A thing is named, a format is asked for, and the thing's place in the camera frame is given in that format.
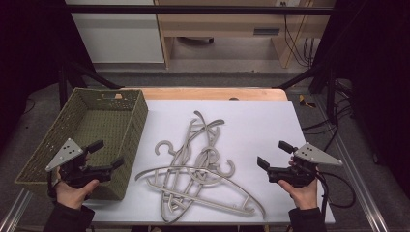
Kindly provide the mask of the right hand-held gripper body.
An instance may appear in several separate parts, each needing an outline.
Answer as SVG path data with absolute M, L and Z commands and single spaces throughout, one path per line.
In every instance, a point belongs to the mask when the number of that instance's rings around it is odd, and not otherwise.
M 307 143 L 291 154 L 293 156 L 293 165 L 282 167 L 271 167 L 267 172 L 270 183 L 277 183 L 284 180 L 294 188 L 308 186 L 316 175 L 316 166 L 318 164 L 329 164 L 342 166 L 342 161 L 332 157 L 317 147 Z

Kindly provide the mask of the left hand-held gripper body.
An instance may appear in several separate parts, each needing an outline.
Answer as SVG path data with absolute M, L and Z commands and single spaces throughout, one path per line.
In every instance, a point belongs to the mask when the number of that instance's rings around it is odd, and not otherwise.
M 52 171 L 59 168 L 58 173 L 61 180 L 75 189 L 83 188 L 92 180 L 98 180 L 100 183 L 109 182 L 112 172 L 111 165 L 88 165 L 87 156 L 90 153 L 84 151 L 85 147 L 80 147 L 74 140 L 68 138 L 45 167 L 48 176 L 51 177 Z

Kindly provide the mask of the green woven basket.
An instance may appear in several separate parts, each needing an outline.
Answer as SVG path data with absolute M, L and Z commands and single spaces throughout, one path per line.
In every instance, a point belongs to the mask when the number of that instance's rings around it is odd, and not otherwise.
M 134 159 L 148 115 L 140 90 L 97 90 L 76 88 L 27 161 L 15 182 L 44 196 L 47 190 L 45 167 L 70 138 L 81 147 L 101 140 L 104 146 L 90 156 L 93 166 L 109 165 L 120 157 L 124 164 L 92 193 L 96 200 L 125 197 Z

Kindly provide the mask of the person's right hand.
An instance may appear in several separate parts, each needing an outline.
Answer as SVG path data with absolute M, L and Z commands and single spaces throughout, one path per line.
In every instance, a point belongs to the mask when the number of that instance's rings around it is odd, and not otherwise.
M 318 207 L 316 179 L 308 186 L 302 188 L 294 188 L 284 180 L 279 180 L 278 184 L 283 190 L 290 194 L 295 206 L 300 210 L 310 210 Z

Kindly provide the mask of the person's left hand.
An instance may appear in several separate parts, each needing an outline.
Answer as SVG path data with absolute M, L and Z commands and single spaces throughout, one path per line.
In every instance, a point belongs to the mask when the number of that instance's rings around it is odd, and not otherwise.
M 65 182 L 55 186 L 57 202 L 75 210 L 80 210 L 85 198 L 99 185 L 98 180 L 92 180 L 83 188 L 72 188 Z

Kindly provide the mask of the white table mat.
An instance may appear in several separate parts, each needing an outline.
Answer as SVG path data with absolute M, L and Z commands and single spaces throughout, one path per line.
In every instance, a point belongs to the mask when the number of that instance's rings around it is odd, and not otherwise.
M 136 225 L 162 223 L 158 191 L 148 188 L 134 176 L 140 171 L 167 166 L 172 157 L 160 143 L 181 147 L 191 120 L 206 122 L 222 119 L 220 138 L 220 168 L 228 171 L 235 165 L 232 181 L 255 196 L 266 210 L 266 217 L 239 217 L 212 211 L 195 205 L 178 222 L 181 225 L 211 224 L 274 224 L 287 222 L 294 203 L 279 185 L 270 183 L 266 172 L 258 167 L 261 157 L 272 166 L 287 166 L 290 156 L 278 147 L 282 140 L 295 147 L 305 144 L 305 138 L 291 101 L 155 101 L 147 102 L 149 112 L 136 153 L 126 195 L 121 201 L 88 200 L 86 206 L 95 211 L 96 225 Z

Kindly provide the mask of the yellow and black clamp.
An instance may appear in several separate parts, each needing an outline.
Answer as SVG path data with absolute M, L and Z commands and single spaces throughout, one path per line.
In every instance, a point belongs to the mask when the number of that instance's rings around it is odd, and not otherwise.
M 299 95 L 299 103 L 300 103 L 301 106 L 316 108 L 316 104 L 311 103 L 311 102 L 307 102 L 304 95 Z

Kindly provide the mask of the white cabinet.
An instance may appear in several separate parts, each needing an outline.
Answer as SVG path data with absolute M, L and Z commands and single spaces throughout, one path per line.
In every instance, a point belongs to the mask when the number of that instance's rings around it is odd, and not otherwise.
M 163 63 L 155 14 L 72 14 L 95 64 Z

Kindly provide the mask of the black curtain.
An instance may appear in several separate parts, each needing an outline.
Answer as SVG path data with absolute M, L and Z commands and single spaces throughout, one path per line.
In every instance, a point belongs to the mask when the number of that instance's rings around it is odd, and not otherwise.
M 353 85 L 379 159 L 410 198 L 410 0 L 336 0 L 315 62 Z
M 94 69 L 67 0 L 0 0 L 0 150 L 33 92 L 58 80 L 59 52 Z

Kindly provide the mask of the wooden desk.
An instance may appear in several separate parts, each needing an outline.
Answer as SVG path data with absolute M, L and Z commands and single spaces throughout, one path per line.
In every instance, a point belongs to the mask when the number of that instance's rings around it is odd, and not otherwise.
M 336 0 L 153 0 L 157 6 L 333 7 Z M 319 40 L 326 15 L 158 14 L 161 36 L 172 38 L 268 37 L 288 68 L 303 38 Z

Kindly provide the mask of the black horizontal metal bar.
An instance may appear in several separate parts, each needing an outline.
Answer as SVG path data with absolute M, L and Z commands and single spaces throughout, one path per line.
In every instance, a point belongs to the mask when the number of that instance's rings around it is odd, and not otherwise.
M 64 9 L 86 14 L 332 15 L 336 12 L 333 8 L 148 5 L 67 5 Z

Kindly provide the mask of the black metal frame strut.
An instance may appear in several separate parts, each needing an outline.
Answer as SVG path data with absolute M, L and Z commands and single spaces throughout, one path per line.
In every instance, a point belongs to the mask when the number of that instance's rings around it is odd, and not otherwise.
M 319 64 L 305 72 L 298 74 L 296 77 L 280 84 L 277 89 L 286 90 L 291 86 L 312 77 L 308 89 L 312 94 L 319 94 L 324 87 L 327 87 L 326 97 L 326 116 L 332 124 L 337 121 L 336 107 L 335 107 L 335 92 L 336 92 L 336 72 L 324 64 Z
M 103 78 L 96 72 L 86 69 L 77 63 L 66 63 L 58 71 L 60 108 L 63 108 L 68 101 L 68 85 L 71 85 L 73 88 L 87 88 L 83 76 L 92 78 L 108 89 L 121 89 L 120 85 Z

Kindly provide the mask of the aluminium rail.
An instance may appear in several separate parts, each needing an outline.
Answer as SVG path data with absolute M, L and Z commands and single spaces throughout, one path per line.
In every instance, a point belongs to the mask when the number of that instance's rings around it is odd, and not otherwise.
M 331 117 L 327 114 L 326 100 L 321 96 L 314 96 L 318 110 L 326 121 L 325 145 L 333 151 L 343 162 L 345 174 L 357 196 L 357 202 L 366 216 L 366 220 L 373 232 L 388 232 L 385 222 L 375 200 L 365 181 L 363 173 L 369 171 L 358 158 L 366 158 L 364 163 L 373 164 L 373 156 L 368 153 L 366 140 L 357 128 L 353 116 L 353 109 L 347 98 L 337 98 L 331 104 L 331 112 L 336 115 L 336 123 L 331 125 Z
M 32 196 L 27 189 L 20 191 L 13 206 L 0 221 L 0 232 L 15 232 Z

